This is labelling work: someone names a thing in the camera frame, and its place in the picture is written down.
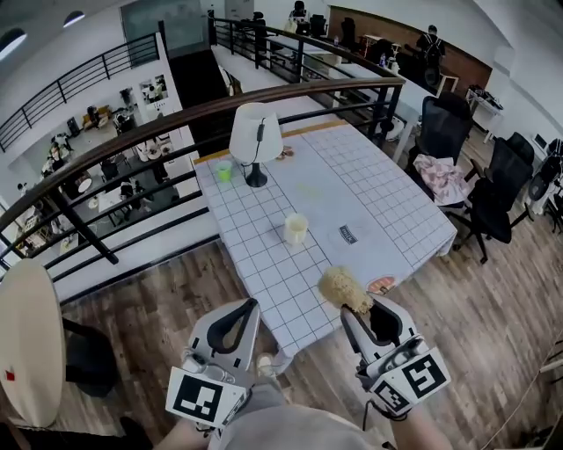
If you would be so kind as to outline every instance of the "wood panel wall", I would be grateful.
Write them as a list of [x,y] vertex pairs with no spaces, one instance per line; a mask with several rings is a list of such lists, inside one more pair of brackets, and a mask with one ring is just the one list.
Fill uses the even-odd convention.
[[[359,41],[360,37],[364,34],[373,34],[386,38],[391,42],[397,42],[402,46],[410,44],[411,47],[415,47],[416,41],[420,35],[424,33],[423,30],[401,24],[389,18],[363,11],[341,8],[339,6],[331,6],[328,26],[329,36],[339,36],[340,39],[342,38],[342,28],[340,24],[346,17],[352,18],[355,22],[356,41]],[[446,69],[444,70],[445,72],[449,71],[459,76],[456,89],[457,93],[464,96],[470,84],[478,84],[484,88],[491,76],[492,69],[484,62],[467,54],[461,48],[453,46],[446,41],[444,41],[444,43],[446,45],[446,57],[442,62],[442,66]]]

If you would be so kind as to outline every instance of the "sponge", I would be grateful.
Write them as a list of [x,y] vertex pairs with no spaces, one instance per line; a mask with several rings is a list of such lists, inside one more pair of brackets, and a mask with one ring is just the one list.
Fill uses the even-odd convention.
[[359,314],[366,314],[373,301],[346,267],[329,267],[318,281],[318,290],[336,308],[348,305]]

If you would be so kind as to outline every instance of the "pink cloth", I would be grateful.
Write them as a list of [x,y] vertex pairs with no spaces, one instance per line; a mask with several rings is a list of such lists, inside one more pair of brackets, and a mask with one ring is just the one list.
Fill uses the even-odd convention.
[[469,185],[464,173],[454,165],[452,158],[436,159],[432,156],[418,155],[414,168],[422,180],[434,193],[434,203],[439,207],[464,201],[469,195]]

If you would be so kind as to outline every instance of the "lamp cord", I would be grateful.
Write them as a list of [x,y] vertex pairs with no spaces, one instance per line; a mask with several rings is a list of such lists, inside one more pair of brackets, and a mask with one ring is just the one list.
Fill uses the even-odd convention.
[[253,165],[256,162],[256,158],[258,158],[258,149],[260,148],[260,144],[262,143],[262,136],[264,135],[264,119],[265,117],[262,118],[262,121],[258,125],[258,132],[256,133],[256,140],[258,141],[258,145],[256,146],[256,153],[254,154],[254,159],[249,164],[240,164],[243,168],[243,177],[245,178],[246,178],[245,167],[250,167],[251,165]]

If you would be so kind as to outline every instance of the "paper cup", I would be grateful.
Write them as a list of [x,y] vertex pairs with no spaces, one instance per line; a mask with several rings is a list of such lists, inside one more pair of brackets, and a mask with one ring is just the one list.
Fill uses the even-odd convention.
[[220,161],[215,168],[220,181],[223,183],[230,181],[230,171],[232,170],[231,161]]
[[285,219],[285,228],[283,229],[283,238],[290,245],[298,245],[303,243],[307,236],[307,227],[309,221],[302,214],[290,214]]

